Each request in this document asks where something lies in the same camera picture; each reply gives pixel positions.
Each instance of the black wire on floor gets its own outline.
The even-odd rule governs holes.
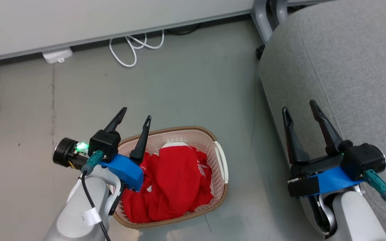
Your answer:
[[[90,197],[89,191],[87,190],[86,182],[84,181],[85,177],[86,177],[86,171],[84,171],[83,175],[81,175],[81,184],[83,185],[84,192],[86,193],[86,197],[89,200],[90,205],[92,206],[92,208],[94,208],[95,204],[93,203],[93,200]],[[101,226],[102,232],[104,233],[106,240],[111,241],[110,237],[108,236],[107,229],[104,226],[104,223],[102,221],[100,221],[99,225]]]
[[[173,29],[166,29],[165,32],[166,32],[166,34],[177,35],[177,36],[187,35],[187,34],[191,34],[192,32],[198,30],[200,28],[200,26],[202,26],[202,23],[198,23],[194,27],[192,27],[191,29],[188,29],[185,31],[175,31]]]

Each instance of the black wheel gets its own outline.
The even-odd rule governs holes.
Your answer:
[[[256,57],[258,60],[262,58],[263,50],[265,50],[265,45],[260,45],[260,47],[256,49]]]

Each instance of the red fabric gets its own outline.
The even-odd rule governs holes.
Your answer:
[[[209,204],[212,170],[206,160],[205,153],[189,146],[164,147],[159,156],[146,153],[140,192],[126,190],[122,196],[126,216],[133,223],[150,223],[178,218]]]

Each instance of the white cable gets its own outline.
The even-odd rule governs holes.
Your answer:
[[[162,30],[162,40],[161,40],[161,42],[160,42],[160,44],[158,46],[151,46],[151,45],[147,44],[147,34],[145,34],[144,42],[138,40],[137,38],[135,38],[135,37],[133,37],[131,35],[126,36],[125,39],[126,39],[127,43],[129,44],[130,49],[132,49],[132,52],[133,52],[134,61],[133,61],[132,64],[125,64],[117,57],[117,55],[115,54],[114,50],[112,49],[112,40],[113,40],[113,38],[110,39],[109,47],[110,47],[110,51],[111,51],[112,55],[114,56],[114,58],[121,65],[123,65],[124,67],[130,68],[130,67],[134,67],[136,65],[137,57],[136,57],[135,49],[142,49],[144,47],[148,47],[149,49],[158,49],[158,48],[162,47],[162,45],[164,44],[164,40],[165,40],[165,30]],[[135,40],[137,43],[141,44],[141,46],[134,46],[132,44],[132,42],[130,41],[130,39]]]

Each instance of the white basket handle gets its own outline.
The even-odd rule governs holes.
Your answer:
[[[224,183],[227,184],[229,183],[229,171],[227,169],[226,156],[224,155],[224,151],[222,150],[221,145],[217,141],[214,143],[216,145],[215,149],[218,152],[217,159],[220,166],[221,176],[224,179]]]

